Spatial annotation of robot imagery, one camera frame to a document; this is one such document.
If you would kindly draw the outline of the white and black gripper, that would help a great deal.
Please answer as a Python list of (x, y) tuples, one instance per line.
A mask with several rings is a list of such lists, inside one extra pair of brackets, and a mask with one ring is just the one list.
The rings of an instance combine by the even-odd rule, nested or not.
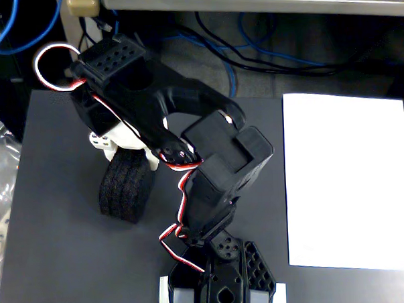
[(80, 86), (71, 94), (72, 102), (81, 120), (91, 130), (89, 141), (96, 149), (102, 150), (106, 159), (114, 158), (119, 147), (124, 149), (144, 149), (149, 168), (157, 170), (159, 159), (142, 142), (136, 128), (132, 127), (123, 115), (110, 106), (86, 86)]

